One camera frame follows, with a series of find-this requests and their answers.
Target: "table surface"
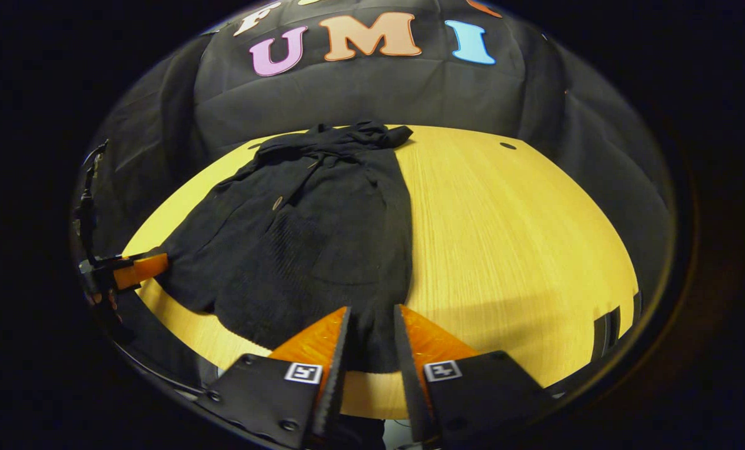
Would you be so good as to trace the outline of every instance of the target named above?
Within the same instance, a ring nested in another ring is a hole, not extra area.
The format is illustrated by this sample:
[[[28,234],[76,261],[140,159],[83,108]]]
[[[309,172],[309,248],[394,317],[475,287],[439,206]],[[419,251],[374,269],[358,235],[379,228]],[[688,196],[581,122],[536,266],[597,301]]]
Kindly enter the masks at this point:
[[[410,308],[475,350],[507,351],[542,386],[590,361],[598,317],[620,306],[620,336],[628,330],[638,292],[633,265],[607,217],[567,174],[510,137],[409,127],[414,134],[395,154],[412,200]],[[216,183],[253,158],[250,146],[270,137],[245,143],[189,180],[123,254],[160,245]],[[223,370],[244,353],[271,352],[213,314],[187,310],[154,279],[136,293]],[[348,372],[342,412],[407,419],[400,372]]]

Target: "blue letter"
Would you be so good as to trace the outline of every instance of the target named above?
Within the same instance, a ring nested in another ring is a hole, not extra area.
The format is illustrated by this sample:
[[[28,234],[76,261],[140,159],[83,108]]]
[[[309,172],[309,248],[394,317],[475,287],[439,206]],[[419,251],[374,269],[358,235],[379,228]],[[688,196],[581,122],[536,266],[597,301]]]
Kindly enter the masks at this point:
[[[473,63],[495,63],[495,59],[486,53],[484,38],[482,37],[482,35],[486,33],[485,29],[480,26],[455,20],[446,20],[444,23],[450,28],[453,28],[453,31],[456,32],[456,40],[459,43],[459,49],[453,52],[453,56]]]

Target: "black garment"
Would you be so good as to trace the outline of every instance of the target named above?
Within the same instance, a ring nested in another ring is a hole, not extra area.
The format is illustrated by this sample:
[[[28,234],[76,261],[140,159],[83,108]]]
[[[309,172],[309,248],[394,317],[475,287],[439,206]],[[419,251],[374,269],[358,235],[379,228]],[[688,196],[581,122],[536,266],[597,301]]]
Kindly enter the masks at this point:
[[[398,370],[393,306],[409,292],[409,191],[393,148],[412,131],[375,122],[267,140],[162,244],[158,282],[193,311],[275,348],[353,310],[350,370]]]

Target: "wooden table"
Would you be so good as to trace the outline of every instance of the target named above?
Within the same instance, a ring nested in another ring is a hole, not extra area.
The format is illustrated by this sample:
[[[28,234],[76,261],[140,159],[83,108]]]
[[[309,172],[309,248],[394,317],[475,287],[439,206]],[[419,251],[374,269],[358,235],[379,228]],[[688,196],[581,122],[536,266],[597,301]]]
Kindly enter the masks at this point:
[[[561,169],[510,137],[410,126],[395,152],[412,199],[413,274],[406,304],[478,351],[507,351],[550,385],[592,357],[593,320],[638,292],[629,255],[597,205]],[[247,142],[193,177],[137,231],[124,254],[161,244],[218,182],[253,158]],[[501,145],[506,143],[514,148]],[[172,333],[224,370],[267,356],[216,316],[182,307],[155,280],[136,291]],[[347,373],[342,412],[406,419],[400,372]]]

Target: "round table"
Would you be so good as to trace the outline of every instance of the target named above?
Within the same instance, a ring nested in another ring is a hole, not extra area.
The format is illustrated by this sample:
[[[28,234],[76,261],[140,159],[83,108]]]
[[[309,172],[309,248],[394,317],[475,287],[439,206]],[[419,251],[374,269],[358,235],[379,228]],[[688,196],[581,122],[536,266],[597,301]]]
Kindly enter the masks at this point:
[[[504,350],[542,386],[587,364],[593,321],[621,307],[631,325],[636,275],[592,199],[547,157],[510,137],[409,126],[395,150],[409,188],[412,287],[406,305],[475,350]],[[253,139],[189,180],[136,231],[123,254],[160,245],[218,182],[248,163]],[[187,310],[154,279],[136,290],[193,351],[227,370],[272,349],[237,336],[213,314]],[[406,419],[400,372],[349,371],[342,413]]]

